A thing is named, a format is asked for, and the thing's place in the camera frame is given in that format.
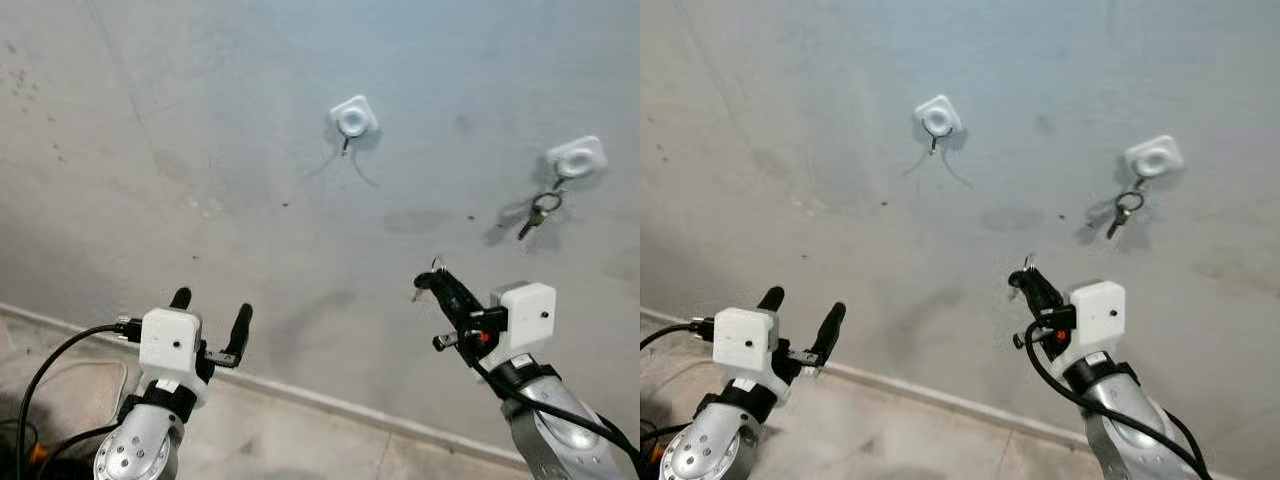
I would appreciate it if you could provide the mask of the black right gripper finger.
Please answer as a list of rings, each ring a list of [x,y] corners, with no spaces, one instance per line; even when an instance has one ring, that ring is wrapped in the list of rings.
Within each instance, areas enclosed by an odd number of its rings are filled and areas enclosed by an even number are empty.
[[[430,271],[430,292],[449,321],[463,321],[485,307],[447,268]]]
[[[471,314],[471,292],[453,274],[419,274],[416,288],[433,293],[440,311],[454,329]]]
[[[1027,300],[1036,323],[1043,323],[1044,311],[1053,311],[1053,287],[1039,270],[1011,271],[1010,285]]]
[[[1046,311],[1052,312],[1068,303],[1033,264],[1021,269],[1021,294],[1034,317],[1041,317]]]

